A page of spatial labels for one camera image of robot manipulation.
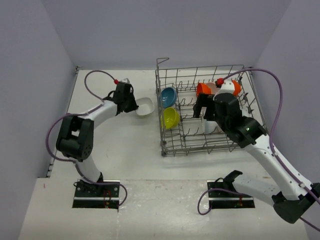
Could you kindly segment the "grey wire dish rack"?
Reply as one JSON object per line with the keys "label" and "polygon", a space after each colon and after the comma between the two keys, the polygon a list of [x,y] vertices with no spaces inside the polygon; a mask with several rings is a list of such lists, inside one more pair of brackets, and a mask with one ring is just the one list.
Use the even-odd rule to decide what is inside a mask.
{"label": "grey wire dish rack", "polygon": [[[161,57],[156,60],[155,86],[157,96],[157,112],[160,129],[161,154],[164,157],[190,155],[194,153],[212,153],[238,149],[238,145],[223,133],[218,127],[214,132],[205,134],[205,109],[200,112],[199,118],[193,118],[193,106],[197,101],[196,88],[198,83],[214,83],[219,78],[230,74],[228,80],[235,80],[241,85],[238,95],[239,106],[243,114],[259,121],[265,127],[260,103],[257,100],[256,89],[253,83],[252,72],[242,72],[245,66],[212,65],[192,67],[169,67],[169,58]],[[172,129],[165,129],[161,125],[164,110],[161,92],[165,88],[174,88],[177,99],[172,108],[180,115],[179,124]]]}

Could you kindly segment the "white bowl orange outside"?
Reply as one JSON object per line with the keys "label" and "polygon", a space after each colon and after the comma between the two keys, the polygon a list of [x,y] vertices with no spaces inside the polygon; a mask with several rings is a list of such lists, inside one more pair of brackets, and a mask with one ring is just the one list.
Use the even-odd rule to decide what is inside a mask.
{"label": "white bowl orange outside", "polygon": [[240,85],[237,81],[235,81],[235,80],[232,80],[231,82],[233,83],[233,86],[234,86],[233,95],[237,97],[237,96],[239,95],[239,93],[241,92],[242,87],[241,87],[241,85]]}

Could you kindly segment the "white square bowl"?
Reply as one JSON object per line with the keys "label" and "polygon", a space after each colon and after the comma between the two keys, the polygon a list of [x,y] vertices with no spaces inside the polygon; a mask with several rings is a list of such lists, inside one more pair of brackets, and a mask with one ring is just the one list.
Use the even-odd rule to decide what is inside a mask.
{"label": "white square bowl", "polygon": [[135,113],[139,117],[145,117],[152,114],[155,110],[154,103],[149,97],[142,97],[136,100],[138,109],[135,110]]}

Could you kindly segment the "blue bowl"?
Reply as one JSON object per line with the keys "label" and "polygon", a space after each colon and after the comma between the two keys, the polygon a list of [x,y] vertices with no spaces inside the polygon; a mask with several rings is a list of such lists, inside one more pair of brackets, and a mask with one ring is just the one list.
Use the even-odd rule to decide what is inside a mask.
{"label": "blue bowl", "polygon": [[161,91],[161,100],[164,108],[172,107],[177,100],[177,92],[172,87],[166,87]]}

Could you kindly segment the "lime green bowl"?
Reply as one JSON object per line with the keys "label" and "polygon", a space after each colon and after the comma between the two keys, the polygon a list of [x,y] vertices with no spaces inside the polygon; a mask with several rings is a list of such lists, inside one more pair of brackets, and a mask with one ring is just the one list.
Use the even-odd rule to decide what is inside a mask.
{"label": "lime green bowl", "polygon": [[180,115],[173,107],[168,107],[163,111],[163,116],[160,117],[161,126],[166,130],[173,129],[180,122]]}

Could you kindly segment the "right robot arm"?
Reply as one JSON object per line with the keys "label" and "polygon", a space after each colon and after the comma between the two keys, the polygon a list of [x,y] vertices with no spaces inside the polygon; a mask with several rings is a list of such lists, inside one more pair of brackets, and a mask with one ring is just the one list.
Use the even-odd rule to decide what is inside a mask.
{"label": "right robot arm", "polygon": [[204,119],[214,121],[227,137],[247,151],[267,171],[275,185],[255,180],[234,170],[223,178],[227,196],[248,195],[273,207],[284,221],[294,224],[320,201],[320,185],[300,174],[272,144],[271,137],[252,117],[243,115],[238,99],[231,93],[201,93],[193,107],[194,118],[206,108]]}

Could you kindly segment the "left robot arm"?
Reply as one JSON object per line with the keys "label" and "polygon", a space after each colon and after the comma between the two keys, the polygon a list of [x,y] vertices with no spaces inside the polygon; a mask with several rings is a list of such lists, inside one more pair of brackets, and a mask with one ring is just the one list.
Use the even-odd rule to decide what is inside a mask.
{"label": "left robot arm", "polygon": [[85,113],[70,114],[63,118],[56,149],[66,157],[65,162],[75,165],[82,180],[87,182],[87,192],[92,196],[101,195],[107,184],[92,158],[95,129],[122,112],[129,113],[138,108],[133,86],[120,81],[115,90],[102,99],[101,104]]}

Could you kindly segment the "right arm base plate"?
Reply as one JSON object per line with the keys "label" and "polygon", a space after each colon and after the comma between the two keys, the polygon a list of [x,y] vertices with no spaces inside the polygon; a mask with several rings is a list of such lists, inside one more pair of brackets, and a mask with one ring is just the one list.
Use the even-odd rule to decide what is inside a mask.
{"label": "right arm base plate", "polygon": [[[234,187],[224,182],[223,178],[207,181],[207,189],[223,189],[236,192]],[[208,193],[208,202],[211,209],[254,209],[254,198],[249,195],[238,195],[225,191],[211,191]]]}

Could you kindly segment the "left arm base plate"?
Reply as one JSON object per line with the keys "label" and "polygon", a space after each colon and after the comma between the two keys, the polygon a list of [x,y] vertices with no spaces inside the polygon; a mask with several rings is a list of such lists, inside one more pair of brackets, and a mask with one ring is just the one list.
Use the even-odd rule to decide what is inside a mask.
{"label": "left arm base plate", "polygon": [[75,187],[72,208],[74,209],[119,209],[120,182],[110,185],[95,185],[83,180],[73,183]]}

